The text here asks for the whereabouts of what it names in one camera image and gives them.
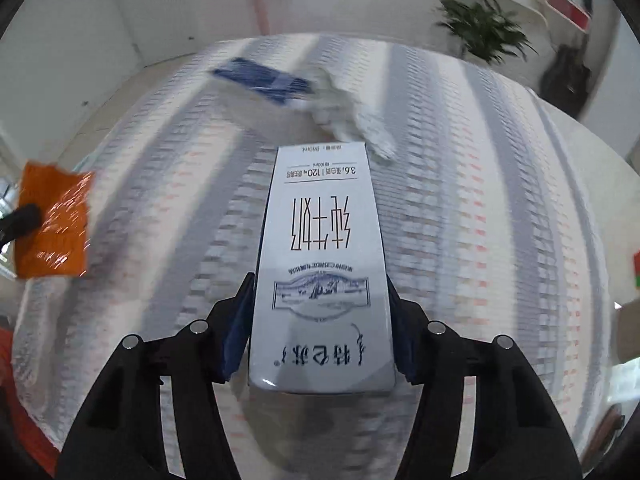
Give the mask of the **blue white milk carton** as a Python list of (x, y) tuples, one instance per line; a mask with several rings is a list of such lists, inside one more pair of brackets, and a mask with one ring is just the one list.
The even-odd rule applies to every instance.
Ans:
[(248, 58), (232, 58), (209, 73), (220, 81), (230, 82), (279, 106), (289, 106), (293, 101), (303, 101), (314, 94), (311, 82), (307, 79)]

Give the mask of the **striped woven table cloth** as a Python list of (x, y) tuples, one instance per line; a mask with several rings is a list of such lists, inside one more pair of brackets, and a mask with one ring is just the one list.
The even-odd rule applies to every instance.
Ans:
[[(367, 39), (224, 42), (144, 98), (89, 162), (87, 269), (27, 284), (13, 341), (17, 395), (60, 450), (122, 338), (170, 337), (255, 275), (282, 146), (341, 142), (302, 111), (216, 79), (248, 58), (302, 78), (327, 68), (384, 120), (394, 160), (369, 157), (387, 291), (458, 335), (511, 337), (577, 453), (601, 396), (610, 323), (601, 243), (567, 148), (540, 99), (446, 55)], [(237, 479), (399, 479), (422, 389), (296, 394), (239, 369), (214, 387)], [(186, 478), (171, 384), (166, 462)]]

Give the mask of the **pink coat rack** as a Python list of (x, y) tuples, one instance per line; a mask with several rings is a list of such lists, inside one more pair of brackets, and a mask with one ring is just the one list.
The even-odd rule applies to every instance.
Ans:
[(266, 0), (252, 0), (258, 32), (262, 36), (270, 35), (268, 6)]

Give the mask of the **white milk box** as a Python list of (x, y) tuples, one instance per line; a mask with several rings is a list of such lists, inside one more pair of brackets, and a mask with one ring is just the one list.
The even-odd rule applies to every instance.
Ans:
[(361, 142), (277, 152), (260, 238), (248, 381), (296, 394), (394, 388), (382, 235)]

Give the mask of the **red white wall cabinet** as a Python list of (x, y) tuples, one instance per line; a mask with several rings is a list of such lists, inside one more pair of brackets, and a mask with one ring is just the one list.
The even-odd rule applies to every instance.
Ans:
[(550, 32), (589, 32), (591, 16), (573, 0), (534, 0)]

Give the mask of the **white polka dot paper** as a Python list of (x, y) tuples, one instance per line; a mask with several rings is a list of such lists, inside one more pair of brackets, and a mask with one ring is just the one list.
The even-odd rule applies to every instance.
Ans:
[(364, 104), (355, 93), (341, 86), (334, 75), (320, 65), (307, 65), (302, 78), (310, 96), (302, 105), (314, 123), (341, 142), (364, 142), (383, 160), (394, 160), (397, 145), (383, 118)]

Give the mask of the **black guitar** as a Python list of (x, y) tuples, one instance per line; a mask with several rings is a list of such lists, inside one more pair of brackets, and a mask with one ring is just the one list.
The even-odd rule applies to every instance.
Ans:
[(586, 105), (591, 70), (584, 65), (588, 39), (580, 47), (561, 44), (540, 80), (539, 96), (576, 119)]

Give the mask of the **green potted plant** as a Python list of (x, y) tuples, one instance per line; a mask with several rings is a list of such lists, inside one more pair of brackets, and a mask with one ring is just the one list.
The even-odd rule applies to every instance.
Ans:
[(515, 11), (505, 11), (497, 0), (471, 4), (440, 0), (442, 19), (436, 23), (459, 40), (460, 58), (477, 58), (487, 65), (503, 64), (506, 58), (527, 61), (536, 49), (515, 21)]

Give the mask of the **orange snack wrapper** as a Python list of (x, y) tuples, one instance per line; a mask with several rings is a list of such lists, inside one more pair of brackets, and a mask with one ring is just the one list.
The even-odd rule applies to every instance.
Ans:
[(91, 171), (68, 172), (40, 162), (25, 165), (18, 204), (37, 206), (41, 223), (14, 243), (18, 278), (55, 275), (78, 278), (85, 274), (92, 181)]

